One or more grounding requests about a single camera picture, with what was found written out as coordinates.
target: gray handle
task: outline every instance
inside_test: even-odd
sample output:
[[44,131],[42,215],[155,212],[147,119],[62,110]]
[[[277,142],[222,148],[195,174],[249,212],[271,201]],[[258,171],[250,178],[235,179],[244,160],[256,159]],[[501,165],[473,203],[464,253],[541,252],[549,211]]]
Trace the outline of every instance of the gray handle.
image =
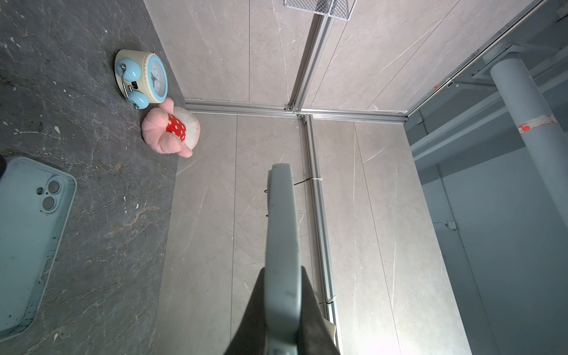
[[294,183],[290,164],[268,172],[268,231],[264,305],[269,355],[296,355],[300,326],[302,271]]

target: red polka dot fabric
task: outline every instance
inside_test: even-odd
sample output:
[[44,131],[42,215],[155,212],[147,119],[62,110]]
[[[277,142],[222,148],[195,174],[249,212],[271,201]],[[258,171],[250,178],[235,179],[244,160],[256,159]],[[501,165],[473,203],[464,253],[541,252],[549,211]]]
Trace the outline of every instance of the red polka dot fabric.
[[175,116],[168,114],[168,126],[166,127],[166,132],[175,134],[181,139],[185,140],[185,125],[181,123]]

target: phone case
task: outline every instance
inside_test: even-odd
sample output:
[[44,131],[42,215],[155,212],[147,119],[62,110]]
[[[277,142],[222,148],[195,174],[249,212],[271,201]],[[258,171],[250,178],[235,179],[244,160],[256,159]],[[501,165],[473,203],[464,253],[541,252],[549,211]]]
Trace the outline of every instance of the phone case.
[[67,173],[25,157],[0,177],[0,341],[33,322],[75,196]]

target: vertical pipe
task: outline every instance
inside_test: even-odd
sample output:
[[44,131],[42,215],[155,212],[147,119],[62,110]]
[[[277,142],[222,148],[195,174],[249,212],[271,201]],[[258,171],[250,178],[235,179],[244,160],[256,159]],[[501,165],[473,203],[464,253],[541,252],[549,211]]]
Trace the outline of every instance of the vertical pipe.
[[517,53],[495,64],[491,76],[568,226],[568,140],[562,128]]
[[306,124],[306,137],[308,145],[308,158],[310,161],[310,173],[314,194],[314,208],[316,229],[318,232],[319,250],[321,255],[321,268],[323,270],[323,288],[326,302],[328,320],[336,327],[335,344],[340,353],[343,352],[339,317],[337,314],[337,300],[335,299],[335,283],[331,267],[331,254],[329,251],[329,238],[327,235],[327,222],[325,221],[325,208],[323,205],[323,190],[321,188],[321,176],[319,172],[318,157],[316,155],[314,129],[312,115],[304,116]]

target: metal rail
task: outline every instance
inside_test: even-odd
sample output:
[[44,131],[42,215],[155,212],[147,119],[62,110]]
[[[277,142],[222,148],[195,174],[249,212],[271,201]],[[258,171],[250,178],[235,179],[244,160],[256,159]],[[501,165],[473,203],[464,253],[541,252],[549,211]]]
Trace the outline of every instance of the metal rail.
[[294,103],[294,112],[299,113],[304,106],[304,101],[306,100],[306,96],[308,96],[308,90],[310,89],[312,78],[314,77],[314,73],[318,68],[318,63],[321,58],[321,54],[323,53],[325,42],[327,41],[327,37],[331,32],[331,25],[333,25],[333,18],[329,16],[321,16],[321,20],[318,25],[318,31],[316,33],[316,36],[314,37],[313,42],[311,43],[310,55],[308,56],[306,66],[304,67],[302,72],[302,78],[300,80],[300,85],[298,86],[298,92],[296,94],[296,97],[292,100],[292,102]]
[[325,310],[328,320],[336,327],[335,344],[340,353],[343,352],[339,317],[337,312],[337,300],[335,298],[335,282],[331,266],[331,253],[329,251],[329,238],[327,235],[327,223],[325,221],[325,208],[323,205],[323,190],[321,188],[321,175],[319,172],[318,156],[316,153],[314,128],[312,115],[302,115],[306,125],[306,137],[308,146],[308,159],[310,161],[311,182],[313,188],[316,230],[318,233],[319,249],[321,256],[321,268],[323,273],[323,291],[325,297]]
[[370,110],[336,110],[308,107],[292,112],[290,106],[263,103],[186,99],[185,108],[193,113],[267,116],[297,119],[299,114],[310,114],[314,119],[354,122],[404,123],[408,118],[402,112]]

